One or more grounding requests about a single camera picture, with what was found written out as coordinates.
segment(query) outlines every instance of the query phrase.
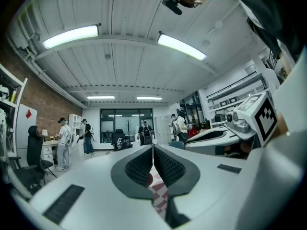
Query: brick wall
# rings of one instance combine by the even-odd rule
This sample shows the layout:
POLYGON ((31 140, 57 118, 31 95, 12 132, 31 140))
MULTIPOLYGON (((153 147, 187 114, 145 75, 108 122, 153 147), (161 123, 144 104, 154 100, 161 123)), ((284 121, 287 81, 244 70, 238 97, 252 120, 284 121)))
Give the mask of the brick wall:
POLYGON ((37 110, 36 125, 48 134, 59 133, 61 117, 68 119, 69 114, 82 116, 82 108, 55 92, 36 76, 28 66, 8 46, 0 47, 0 63, 19 80, 28 78, 21 104, 37 110))

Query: fluorescent light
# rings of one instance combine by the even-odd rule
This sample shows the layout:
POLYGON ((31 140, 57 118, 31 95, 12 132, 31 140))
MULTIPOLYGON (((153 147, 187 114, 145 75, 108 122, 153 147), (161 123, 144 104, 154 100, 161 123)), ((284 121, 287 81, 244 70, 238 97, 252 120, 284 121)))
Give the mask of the fluorescent light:
POLYGON ((165 34, 161 34, 158 39, 158 44, 164 45, 166 47, 170 47, 176 50, 179 50, 187 55, 195 57, 198 60, 204 60, 207 56, 200 52, 199 50, 193 48, 190 45, 187 45, 184 42, 181 42, 173 37, 167 36, 165 34))
POLYGON ((91 25, 56 35, 44 41, 43 46, 45 49, 49 49, 74 40, 95 36, 98 36, 98 28, 96 25, 91 25))
POLYGON ((160 101, 162 100, 162 97, 138 97, 138 100, 156 100, 156 101, 160 101))
POLYGON ((115 99, 114 96, 88 96, 87 98, 89 100, 92 100, 92 99, 115 99))

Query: pipe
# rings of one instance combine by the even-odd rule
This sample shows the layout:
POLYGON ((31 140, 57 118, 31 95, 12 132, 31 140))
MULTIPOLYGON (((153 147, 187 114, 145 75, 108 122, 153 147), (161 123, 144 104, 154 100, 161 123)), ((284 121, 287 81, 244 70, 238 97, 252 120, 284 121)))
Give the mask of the pipe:
MULTIPOLYGON (((21 55, 19 52, 16 50, 14 47, 13 43, 9 38, 7 38, 11 48, 14 50, 14 52, 22 59, 21 55)), ((31 54, 31 62, 28 60, 23 60, 23 62, 31 69, 32 72, 34 72, 45 84, 47 84, 50 88, 54 89, 56 92, 64 96, 66 99, 71 101, 72 103, 76 104, 77 106, 87 109, 88 107, 81 102, 79 102, 76 98, 68 94, 65 90, 63 90, 57 83, 55 83, 46 73, 44 70, 42 70, 36 63, 33 57, 33 54, 31 54)))

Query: sneaker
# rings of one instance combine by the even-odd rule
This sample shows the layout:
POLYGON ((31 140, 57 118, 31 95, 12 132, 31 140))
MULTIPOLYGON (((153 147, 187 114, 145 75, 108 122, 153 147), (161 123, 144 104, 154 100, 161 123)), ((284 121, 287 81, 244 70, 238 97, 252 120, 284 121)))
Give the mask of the sneaker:
POLYGON ((64 169, 64 166, 58 166, 58 167, 56 168, 57 171, 61 171, 61 170, 63 170, 63 169, 64 169))

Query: gray pants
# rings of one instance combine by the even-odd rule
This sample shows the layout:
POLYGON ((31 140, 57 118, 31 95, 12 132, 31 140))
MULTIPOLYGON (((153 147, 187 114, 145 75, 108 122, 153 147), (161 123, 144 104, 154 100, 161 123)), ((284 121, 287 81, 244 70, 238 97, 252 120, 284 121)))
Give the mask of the gray pants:
POLYGON ((69 148, 64 144, 58 144, 58 166, 68 166, 69 148))

